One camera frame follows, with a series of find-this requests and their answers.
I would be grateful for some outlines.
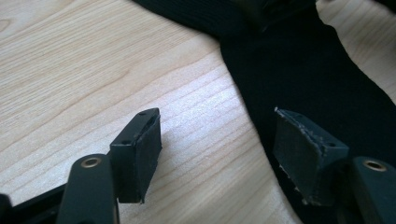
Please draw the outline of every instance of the wood grain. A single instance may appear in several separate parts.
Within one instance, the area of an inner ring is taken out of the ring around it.
[[[396,19],[318,2],[352,60],[396,102]],[[207,35],[129,1],[0,1],[0,191],[14,204],[159,107],[163,151],[145,204],[121,223],[298,223]]]

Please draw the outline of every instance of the small hole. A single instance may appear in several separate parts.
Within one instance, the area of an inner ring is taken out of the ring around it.
[[[387,171],[387,167],[385,167],[383,164],[377,162],[377,161],[365,161],[363,163],[367,168],[378,171],[378,172],[384,172]]]
[[[128,146],[128,145],[131,145],[131,141],[129,141],[129,140],[123,140],[122,142],[121,142],[123,145],[125,145],[125,146]]]
[[[100,158],[88,158],[87,160],[83,161],[81,163],[81,166],[84,168],[92,168],[94,166],[97,166],[102,160]]]

